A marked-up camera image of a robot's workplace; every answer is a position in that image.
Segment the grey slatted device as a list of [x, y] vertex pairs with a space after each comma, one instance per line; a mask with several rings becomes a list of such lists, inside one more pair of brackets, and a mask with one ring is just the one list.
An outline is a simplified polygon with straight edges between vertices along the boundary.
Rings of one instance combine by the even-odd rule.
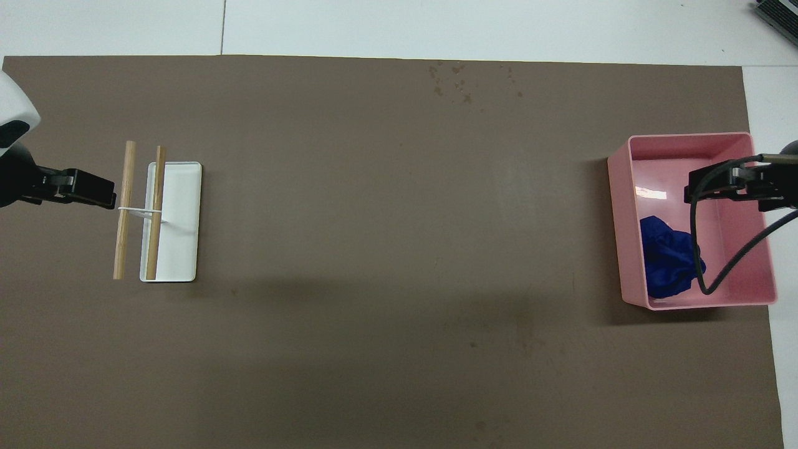
[[798, 0], [754, 0], [755, 15], [798, 47]]

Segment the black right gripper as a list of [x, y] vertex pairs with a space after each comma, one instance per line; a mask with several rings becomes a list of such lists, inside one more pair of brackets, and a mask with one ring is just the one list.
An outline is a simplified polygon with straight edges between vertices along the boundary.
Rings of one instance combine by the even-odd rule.
[[755, 182], [765, 181], [769, 185], [766, 199], [758, 200], [760, 212], [772, 212], [781, 208], [798, 210], [798, 164], [769, 164], [746, 166], [733, 165], [729, 171], [710, 176], [706, 185], [700, 182], [709, 175], [708, 171], [691, 171], [688, 184], [684, 187], [684, 203], [691, 203], [695, 196], [698, 201], [727, 199], [730, 201], [752, 201], [747, 190]]

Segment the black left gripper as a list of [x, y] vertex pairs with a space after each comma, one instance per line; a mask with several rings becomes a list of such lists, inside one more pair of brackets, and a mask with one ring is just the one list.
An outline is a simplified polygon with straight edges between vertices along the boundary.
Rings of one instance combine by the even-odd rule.
[[11, 145], [0, 156], [0, 208], [17, 201], [42, 205], [44, 201], [79, 202], [116, 208], [116, 184], [88, 171], [54, 170], [39, 166], [24, 145]]

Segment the brown table mat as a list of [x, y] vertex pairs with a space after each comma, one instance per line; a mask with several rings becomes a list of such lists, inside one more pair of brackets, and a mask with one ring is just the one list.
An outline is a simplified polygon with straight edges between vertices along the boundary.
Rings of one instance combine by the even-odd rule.
[[621, 298], [607, 157], [749, 128], [736, 67], [6, 57], [41, 165], [203, 166], [196, 280], [111, 276], [117, 213], [0, 208], [0, 449], [778, 449], [765, 307]]

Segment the white towel rack wooden rods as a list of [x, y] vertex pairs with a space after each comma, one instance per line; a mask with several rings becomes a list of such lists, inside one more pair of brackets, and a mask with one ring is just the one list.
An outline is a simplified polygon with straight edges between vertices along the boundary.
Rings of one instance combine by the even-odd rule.
[[125, 143], [112, 279], [125, 276], [129, 221], [136, 216], [143, 221], [139, 280], [191, 283], [198, 266], [203, 166], [199, 162], [169, 162], [166, 148], [158, 146], [155, 161], [147, 167], [145, 204], [135, 208], [131, 199], [136, 148], [133, 140]]

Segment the blue towel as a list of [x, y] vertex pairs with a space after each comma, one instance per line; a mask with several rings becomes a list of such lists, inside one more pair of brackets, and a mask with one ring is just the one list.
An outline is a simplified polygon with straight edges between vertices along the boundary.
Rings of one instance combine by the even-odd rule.
[[689, 290], [698, 278], [692, 234], [671, 228], [657, 216], [641, 219], [640, 232], [649, 297], [666, 299]]

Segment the pink plastic bin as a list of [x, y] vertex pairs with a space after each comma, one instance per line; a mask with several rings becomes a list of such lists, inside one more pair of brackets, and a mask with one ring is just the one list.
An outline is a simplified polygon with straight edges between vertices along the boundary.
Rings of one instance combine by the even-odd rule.
[[[711, 295], [696, 280], [686, 292], [663, 299], [650, 296], [644, 268], [641, 219], [655, 216], [678, 232], [690, 232], [690, 205], [684, 202], [689, 173], [712, 164], [755, 154], [747, 132], [635, 135], [608, 157], [611, 208], [622, 299], [646, 309], [674, 310], [770, 305], [776, 301], [769, 243], [750, 250]], [[700, 201], [696, 230], [704, 280], [711, 284], [721, 268], [766, 227], [754, 201]]]

